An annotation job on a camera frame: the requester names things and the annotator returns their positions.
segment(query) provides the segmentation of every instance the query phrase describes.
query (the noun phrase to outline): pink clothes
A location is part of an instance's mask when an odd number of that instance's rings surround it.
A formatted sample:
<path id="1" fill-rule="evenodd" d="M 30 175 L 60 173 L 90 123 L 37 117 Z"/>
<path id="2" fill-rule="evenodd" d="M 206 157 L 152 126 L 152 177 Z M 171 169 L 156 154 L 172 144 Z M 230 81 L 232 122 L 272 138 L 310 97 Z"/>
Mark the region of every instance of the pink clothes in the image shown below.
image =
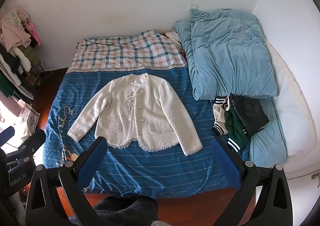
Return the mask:
<path id="1" fill-rule="evenodd" d="M 35 26 L 33 23 L 28 22 L 26 24 L 26 29 L 29 31 L 29 33 L 33 36 L 33 38 L 36 40 L 36 42 L 38 43 L 38 46 L 41 45 L 41 41 L 39 40 L 38 34 L 35 30 Z"/>
<path id="2" fill-rule="evenodd" d="M 8 52 L 12 47 L 23 45 L 26 48 L 30 45 L 31 35 L 26 33 L 23 28 L 23 24 L 27 21 L 28 13 L 22 9 L 13 9 L 1 20 L 1 38 Z"/>

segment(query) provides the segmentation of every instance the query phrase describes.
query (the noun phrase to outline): wall socket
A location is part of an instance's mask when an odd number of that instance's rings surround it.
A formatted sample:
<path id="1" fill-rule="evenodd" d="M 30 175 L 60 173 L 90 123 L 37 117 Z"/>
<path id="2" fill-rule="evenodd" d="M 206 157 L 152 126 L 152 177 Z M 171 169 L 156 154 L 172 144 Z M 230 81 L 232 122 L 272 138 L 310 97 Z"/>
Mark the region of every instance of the wall socket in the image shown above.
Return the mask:
<path id="1" fill-rule="evenodd" d="M 198 9 L 198 5 L 196 5 L 196 4 L 190 4 L 190 7 L 189 7 L 189 10 L 191 10 L 191 9 Z"/>
<path id="2" fill-rule="evenodd" d="M 311 179 L 312 180 L 315 180 L 315 179 L 319 179 L 319 184 L 318 184 L 318 188 L 319 188 L 319 186 L 320 186 L 320 172 L 319 173 L 315 173 L 315 174 L 313 174 L 312 176 L 311 176 Z"/>

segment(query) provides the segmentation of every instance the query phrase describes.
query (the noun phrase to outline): white mattress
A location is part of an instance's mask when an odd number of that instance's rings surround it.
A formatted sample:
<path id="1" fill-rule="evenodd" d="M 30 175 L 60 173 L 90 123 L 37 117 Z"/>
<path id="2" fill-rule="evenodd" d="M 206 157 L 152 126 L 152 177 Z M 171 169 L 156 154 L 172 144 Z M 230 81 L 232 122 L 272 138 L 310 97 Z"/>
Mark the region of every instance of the white mattress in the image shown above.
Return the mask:
<path id="1" fill-rule="evenodd" d="M 278 96 L 274 97 L 276 110 L 284 133 L 288 160 L 292 160 L 293 156 L 303 155 L 316 146 L 316 127 L 290 69 L 269 42 L 267 46 L 278 89 Z"/>

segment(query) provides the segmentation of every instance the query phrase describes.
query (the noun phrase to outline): printed pattern on sheet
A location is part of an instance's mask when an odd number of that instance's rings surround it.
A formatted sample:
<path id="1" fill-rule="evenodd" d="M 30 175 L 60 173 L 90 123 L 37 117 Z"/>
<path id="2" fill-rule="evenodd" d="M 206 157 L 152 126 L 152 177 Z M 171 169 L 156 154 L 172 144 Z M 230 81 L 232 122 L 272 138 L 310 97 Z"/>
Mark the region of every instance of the printed pattern on sheet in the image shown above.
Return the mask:
<path id="1" fill-rule="evenodd" d="M 167 37 L 146 31 L 133 37 L 81 40 L 67 73 L 143 68 L 168 70 L 186 65 L 185 59 Z"/>

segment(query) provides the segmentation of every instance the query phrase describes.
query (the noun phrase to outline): striped cuff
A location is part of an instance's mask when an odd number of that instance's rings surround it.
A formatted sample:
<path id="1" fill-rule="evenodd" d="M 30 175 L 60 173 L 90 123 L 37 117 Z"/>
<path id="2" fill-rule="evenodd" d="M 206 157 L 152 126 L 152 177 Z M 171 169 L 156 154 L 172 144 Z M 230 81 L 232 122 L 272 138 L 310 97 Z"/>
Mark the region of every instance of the striped cuff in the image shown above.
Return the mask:
<path id="1" fill-rule="evenodd" d="M 236 151 L 238 152 L 240 150 L 240 147 L 237 143 L 235 143 L 232 139 L 228 139 L 228 144 Z"/>
<path id="2" fill-rule="evenodd" d="M 226 97 L 217 97 L 214 104 L 221 105 L 226 100 Z"/>
<path id="3" fill-rule="evenodd" d="M 217 131 L 219 136 L 222 136 L 224 134 L 223 128 L 219 124 L 215 123 L 212 128 Z"/>

